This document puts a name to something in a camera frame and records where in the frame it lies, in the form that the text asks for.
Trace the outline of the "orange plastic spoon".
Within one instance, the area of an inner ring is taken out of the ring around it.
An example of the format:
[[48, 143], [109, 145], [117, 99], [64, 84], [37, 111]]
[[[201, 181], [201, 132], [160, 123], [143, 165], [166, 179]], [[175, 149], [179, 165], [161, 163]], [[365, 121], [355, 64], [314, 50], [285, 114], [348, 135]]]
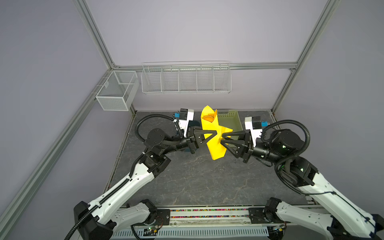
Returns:
[[217, 120], [217, 111], [212, 109], [203, 109], [201, 119], [209, 123], [214, 123]]

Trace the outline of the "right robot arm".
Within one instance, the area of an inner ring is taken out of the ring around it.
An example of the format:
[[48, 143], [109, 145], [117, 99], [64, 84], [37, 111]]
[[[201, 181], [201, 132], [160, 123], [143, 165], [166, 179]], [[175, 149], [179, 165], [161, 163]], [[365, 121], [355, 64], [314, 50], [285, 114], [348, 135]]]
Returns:
[[302, 157], [309, 147], [308, 128], [295, 120], [281, 120], [253, 139], [251, 130], [222, 134], [221, 144], [245, 163], [251, 157], [273, 167], [279, 180], [299, 195], [311, 197], [326, 214], [313, 213], [270, 198], [264, 207], [270, 223], [289, 222], [321, 233], [330, 240], [378, 240], [384, 218], [359, 208], [332, 186], [312, 163]]

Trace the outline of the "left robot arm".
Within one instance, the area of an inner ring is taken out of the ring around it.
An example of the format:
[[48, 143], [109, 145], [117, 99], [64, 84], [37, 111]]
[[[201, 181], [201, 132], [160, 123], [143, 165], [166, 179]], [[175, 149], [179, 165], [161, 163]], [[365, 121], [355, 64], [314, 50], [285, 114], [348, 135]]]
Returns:
[[[136, 224], [153, 224], [158, 218], [157, 207], [148, 199], [137, 205], [122, 209], [138, 190], [158, 177], [169, 165], [168, 153], [197, 149], [207, 145], [218, 136], [217, 112], [203, 112], [201, 126], [190, 126], [190, 119], [181, 119], [182, 112], [173, 117], [162, 114], [147, 115], [135, 125], [135, 135], [145, 145], [144, 151], [134, 160], [129, 173], [117, 184], [89, 203], [79, 202], [74, 207], [75, 224], [66, 235], [69, 240], [79, 232], [84, 240], [109, 240], [123, 229], [133, 228]], [[169, 136], [160, 128], [152, 129], [146, 138], [140, 135], [140, 126], [153, 118], [171, 121], [177, 135]]]

